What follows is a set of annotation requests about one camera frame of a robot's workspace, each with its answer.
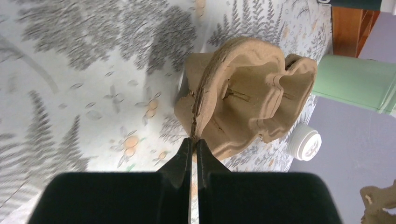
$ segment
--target cardboard egg carton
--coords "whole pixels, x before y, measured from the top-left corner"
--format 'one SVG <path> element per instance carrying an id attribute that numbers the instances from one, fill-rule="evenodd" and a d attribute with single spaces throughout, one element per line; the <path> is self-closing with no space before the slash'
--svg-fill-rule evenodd
<path id="1" fill-rule="evenodd" d="M 395 224 L 396 215 L 389 214 L 387 210 L 396 208 L 396 180 L 387 188 L 375 186 L 363 187 L 360 195 L 364 203 L 364 216 L 362 224 Z"/>
<path id="2" fill-rule="evenodd" d="M 278 46 L 239 37 L 214 53 L 191 54 L 185 73 L 190 93 L 174 113 L 187 133 L 193 125 L 193 135 L 222 160 L 258 136 L 268 143 L 291 129 L 312 91 L 317 64 L 293 54 L 284 58 Z"/>

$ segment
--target wooden furniture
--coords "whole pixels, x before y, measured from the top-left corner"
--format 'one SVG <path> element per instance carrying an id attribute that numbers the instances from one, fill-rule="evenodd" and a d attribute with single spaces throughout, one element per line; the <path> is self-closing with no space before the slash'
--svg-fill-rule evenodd
<path id="1" fill-rule="evenodd" d="M 380 12 L 332 7 L 335 55 L 358 57 Z"/>

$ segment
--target mint green container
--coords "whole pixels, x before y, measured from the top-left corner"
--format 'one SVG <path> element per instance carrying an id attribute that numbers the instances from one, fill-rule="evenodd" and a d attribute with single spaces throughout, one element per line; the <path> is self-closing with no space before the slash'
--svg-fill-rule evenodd
<path id="1" fill-rule="evenodd" d="M 378 113 L 396 112 L 396 64 L 325 55 L 312 93 Z"/>

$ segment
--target white tablecloth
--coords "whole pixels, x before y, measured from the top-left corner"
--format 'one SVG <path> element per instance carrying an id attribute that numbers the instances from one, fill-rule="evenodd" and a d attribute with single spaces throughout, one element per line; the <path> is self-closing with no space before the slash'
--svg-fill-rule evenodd
<path id="1" fill-rule="evenodd" d="M 207 1 L 195 11 L 193 0 L 1 0 L 2 224 L 24 223 L 60 172 L 155 171 L 168 161 L 186 136 L 173 105 L 189 53 L 240 35 L 316 60 L 330 48 L 330 8 L 316 0 Z M 287 171 L 288 136 L 222 162 Z M 196 176 L 192 186 L 196 223 Z"/>

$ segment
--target white lid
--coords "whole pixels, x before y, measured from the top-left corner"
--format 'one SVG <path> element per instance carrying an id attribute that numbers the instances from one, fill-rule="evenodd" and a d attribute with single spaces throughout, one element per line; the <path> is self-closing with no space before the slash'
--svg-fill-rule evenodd
<path id="1" fill-rule="evenodd" d="M 299 124 L 294 129 L 287 146 L 287 152 L 302 161 L 311 160 L 322 145 L 320 134 L 313 128 Z"/>
<path id="2" fill-rule="evenodd" d="M 299 157 L 304 161 L 311 160 L 319 151 L 322 145 L 322 138 L 318 132 L 313 133 L 304 139 L 304 142 L 298 149 Z"/>

